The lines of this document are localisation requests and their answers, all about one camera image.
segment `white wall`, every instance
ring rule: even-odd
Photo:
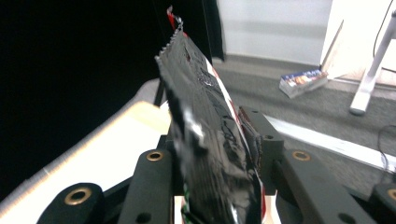
[[[319,65],[332,0],[218,0],[226,54]]]

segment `small box on floor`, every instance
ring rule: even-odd
[[[319,69],[284,75],[280,78],[279,88],[291,99],[323,86],[328,81],[327,75]]]

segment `black curtain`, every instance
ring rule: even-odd
[[[169,5],[210,59],[202,0],[136,2],[0,3],[0,200],[159,76]]]
[[[217,1],[204,0],[203,2],[212,57],[218,57],[224,61],[222,28]]]

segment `white stand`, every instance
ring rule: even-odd
[[[366,72],[361,79],[361,84],[359,85],[358,91],[356,92],[349,108],[349,112],[351,114],[362,116],[366,112],[376,79],[381,73],[381,69],[378,68],[380,68],[382,59],[384,58],[390,40],[392,39],[396,39],[396,10],[392,13],[392,18],[390,19],[387,31],[384,33],[384,37],[382,38],[381,44],[373,58],[373,63],[370,69],[366,69]]]

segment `black metal bracket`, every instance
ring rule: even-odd
[[[277,193],[282,223],[396,220],[395,184],[376,186],[370,200],[351,196],[317,157],[304,150],[286,150],[265,116],[248,107],[239,111],[265,193]],[[169,134],[163,135],[156,149],[139,157],[132,178],[106,192],[88,183],[69,187],[53,200],[38,223],[173,223],[173,199],[183,194],[182,186],[173,140]],[[77,190],[81,188],[91,193]],[[67,197],[82,202],[68,204]]]

